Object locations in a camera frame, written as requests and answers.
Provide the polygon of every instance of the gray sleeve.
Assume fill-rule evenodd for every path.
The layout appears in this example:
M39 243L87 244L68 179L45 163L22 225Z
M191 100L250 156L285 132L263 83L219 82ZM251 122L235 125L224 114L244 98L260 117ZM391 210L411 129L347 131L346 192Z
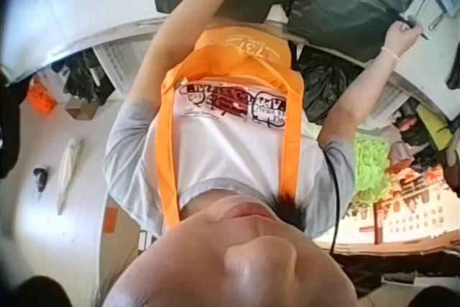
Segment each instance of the gray sleeve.
M126 100L107 140L103 174L110 195L143 229L158 234L154 191L142 163L147 133L157 114L148 101Z
M354 146L344 139L333 138L322 148L331 161L339 184L340 217L343 217L354 195L356 157ZM307 200L305 234L316 238L336 222L336 192L334 178L323 157L321 169L315 176L313 191Z

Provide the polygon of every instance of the lips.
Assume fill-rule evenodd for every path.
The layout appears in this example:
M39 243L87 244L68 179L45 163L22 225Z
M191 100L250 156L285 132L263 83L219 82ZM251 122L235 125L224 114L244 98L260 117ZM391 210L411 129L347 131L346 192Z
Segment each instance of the lips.
M261 216L267 219L275 219L262 204L250 201L235 205L224 214L223 219L239 219L249 216Z

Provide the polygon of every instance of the nose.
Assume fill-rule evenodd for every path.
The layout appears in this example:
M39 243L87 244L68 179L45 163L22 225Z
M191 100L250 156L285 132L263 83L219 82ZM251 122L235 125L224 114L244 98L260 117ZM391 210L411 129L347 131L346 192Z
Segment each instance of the nose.
M226 272L238 295L250 302L246 306L257 306L257 302L266 301L269 296L280 306L289 306L292 289L297 286L296 265L295 247L274 236L257 237L230 247L225 255Z

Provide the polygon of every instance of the lime green fabric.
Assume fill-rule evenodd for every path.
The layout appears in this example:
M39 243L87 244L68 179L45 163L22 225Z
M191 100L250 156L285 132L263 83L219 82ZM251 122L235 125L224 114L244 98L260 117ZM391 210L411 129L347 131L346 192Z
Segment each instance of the lime green fabric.
M357 138L355 193L362 203L373 204L390 190L390 181L385 170L390 165L390 144L383 140Z

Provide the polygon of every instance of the white t-shirt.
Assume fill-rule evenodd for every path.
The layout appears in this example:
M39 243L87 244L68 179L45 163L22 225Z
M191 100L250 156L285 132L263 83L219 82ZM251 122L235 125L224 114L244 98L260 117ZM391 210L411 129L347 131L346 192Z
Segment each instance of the white t-shirt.
M179 87L173 143L180 207L211 189L264 201L277 196L285 110L285 97L272 89L216 81ZM146 101L125 102L107 142L104 174L114 199L158 237L165 224L155 167L155 115ZM324 153L339 180L343 215L354 192L354 150L334 139L323 152L306 133L300 150L295 202L306 211L305 233L317 237L334 225L336 210Z

